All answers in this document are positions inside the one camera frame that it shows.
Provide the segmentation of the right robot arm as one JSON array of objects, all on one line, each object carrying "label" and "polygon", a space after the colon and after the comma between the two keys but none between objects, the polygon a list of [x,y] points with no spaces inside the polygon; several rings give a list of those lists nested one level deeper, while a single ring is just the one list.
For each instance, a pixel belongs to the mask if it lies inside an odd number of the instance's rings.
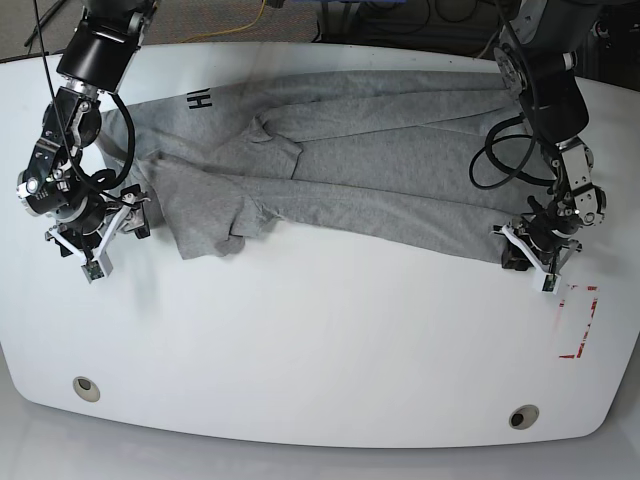
[{"label": "right robot arm", "polygon": [[[67,83],[52,89],[42,132],[28,167],[17,180],[26,210],[55,221],[45,233],[64,257],[75,256],[87,279],[107,277],[107,247],[119,232],[146,238],[150,228],[137,184],[124,184],[133,165],[136,134],[118,95],[122,79],[141,47],[158,9],[156,1],[86,1],[81,20],[58,64]],[[119,171],[87,174],[81,159],[102,127],[99,96],[108,94],[125,123],[126,151]]]}]

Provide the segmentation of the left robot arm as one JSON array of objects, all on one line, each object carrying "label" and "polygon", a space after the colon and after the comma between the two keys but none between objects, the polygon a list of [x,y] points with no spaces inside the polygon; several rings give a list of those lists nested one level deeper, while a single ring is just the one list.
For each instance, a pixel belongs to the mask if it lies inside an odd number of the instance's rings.
[{"label": "left robot arm", "polygon": [[561,269],[581,250],[575,234],[601,223],[606,195],[591,178],[593,154],[580,139],[589,113],[576,82],[577,49],[604,7],[602,1],[496,2],[502,28],[494,58],[519,103],[517,116],[495,125],[477,152],[504,173],[547,190],[541,205],[516,216],[496,234],[507,243],[503,268],[534,270],[536,290],[555,294]]}]

